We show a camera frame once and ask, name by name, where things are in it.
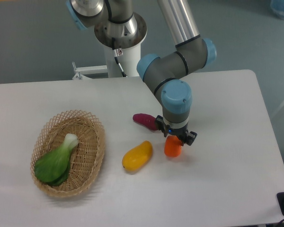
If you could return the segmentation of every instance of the yellow mango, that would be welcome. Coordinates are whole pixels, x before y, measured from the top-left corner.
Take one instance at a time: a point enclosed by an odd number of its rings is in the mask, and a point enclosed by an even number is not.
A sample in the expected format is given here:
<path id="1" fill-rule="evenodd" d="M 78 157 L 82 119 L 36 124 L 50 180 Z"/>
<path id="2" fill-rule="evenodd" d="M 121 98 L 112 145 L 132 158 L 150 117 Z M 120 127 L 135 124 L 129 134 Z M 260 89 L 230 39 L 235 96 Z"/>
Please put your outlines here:
<path id="1" fill-rule="evenodd" d="M 144 141 L 124 155 L 122 165 L 128 171 L 136 171 L 145 165 L 150 160 L 151 156 L 152 145 L 149 141 Z"/>

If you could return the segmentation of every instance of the black cable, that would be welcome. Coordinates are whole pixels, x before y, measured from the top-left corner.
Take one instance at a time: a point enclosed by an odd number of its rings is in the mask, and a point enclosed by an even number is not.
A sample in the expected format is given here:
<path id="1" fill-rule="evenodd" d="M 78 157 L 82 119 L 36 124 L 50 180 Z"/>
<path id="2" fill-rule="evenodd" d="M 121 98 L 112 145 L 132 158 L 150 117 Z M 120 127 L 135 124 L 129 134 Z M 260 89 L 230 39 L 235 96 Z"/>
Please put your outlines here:
<path id="1" fill-rule="evenodd" d="M 275 227 L 280 227 L 283 222 L 284 222 L 284 219 L 281 220 Z"/>
<path id="2" fill-rule="evenodd" d="M 115 38 L 113 38 L 113 37 L 112 37 L 112 49 L 115 50 Z M 122 66 L 121 66 L 121 64 L 119 63 L 117 57 L 115 57 L 115 62 L 116 62 L 117 65 L 119 65 L 120 71 L 121 71 L 121 73 L 122 73 L 122 77 L 127 77 L 127 75 L 126 75 L 125 72 L 123 71 Z"/>

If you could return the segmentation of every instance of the white table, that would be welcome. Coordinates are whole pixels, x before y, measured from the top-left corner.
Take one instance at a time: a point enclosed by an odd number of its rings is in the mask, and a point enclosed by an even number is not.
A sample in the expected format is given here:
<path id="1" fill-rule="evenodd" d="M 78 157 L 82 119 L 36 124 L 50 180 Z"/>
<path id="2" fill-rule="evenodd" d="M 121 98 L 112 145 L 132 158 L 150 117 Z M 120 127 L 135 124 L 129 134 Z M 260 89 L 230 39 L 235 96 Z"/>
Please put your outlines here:
<path id="1" fill-rule="evenodd" d="M 189 129 L 198 133 L 180 157 L 168 159 L 165 138 L 132 115 L 161 114 L 140 78 L 0 85 L 0 227 L 226 227 L 283 219 L 276 194 L 284 165 L 255 74 L 195 73 Z M 88 192 L 68 200 L 33 183 L 30 159 L 53 116 L 81 109 L 100 118 L 106 154 Z M 149 140 L 154 154 L 137 174 L 125 152 Z"/>

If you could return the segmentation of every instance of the orange carrot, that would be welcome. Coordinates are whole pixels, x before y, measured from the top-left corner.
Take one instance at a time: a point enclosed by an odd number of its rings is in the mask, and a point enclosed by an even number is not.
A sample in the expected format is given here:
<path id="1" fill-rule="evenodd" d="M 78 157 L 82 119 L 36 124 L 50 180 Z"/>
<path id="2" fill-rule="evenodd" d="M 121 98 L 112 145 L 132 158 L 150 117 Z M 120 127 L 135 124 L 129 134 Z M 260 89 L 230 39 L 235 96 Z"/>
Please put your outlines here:
<path id="1" fill-rule="evenodd" d="M 178 157 L 181 154 L 182 142 L 177 136 L 168 136 L 165 142 L 164 153 L 168 157 Z"/>

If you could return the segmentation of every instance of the gray floor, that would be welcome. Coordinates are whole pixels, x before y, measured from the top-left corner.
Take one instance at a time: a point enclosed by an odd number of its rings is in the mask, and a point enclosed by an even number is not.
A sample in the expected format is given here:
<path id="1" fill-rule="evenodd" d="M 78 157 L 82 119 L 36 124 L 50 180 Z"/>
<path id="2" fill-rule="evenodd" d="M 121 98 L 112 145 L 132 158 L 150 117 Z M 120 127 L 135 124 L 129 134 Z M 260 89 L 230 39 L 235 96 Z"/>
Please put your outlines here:
<path id="1" fill-rule="evenodd" d="M 217 47 L 217 60 L 200 71 L 253 70 L 267 111 L 284 99 L 284 21 L 270 0 L 189 0 L 199 31 Z M 175 50 L 155 0 L 134 0 L 147 22 L 142 55 Z M 77 67 L 103 65 L 104 54 L 93 29 L 80 32 L 65 0 L 0 2 L 0 83 L 65 80 Z M 284 115 L 272 122 L 284 159 Z"/>

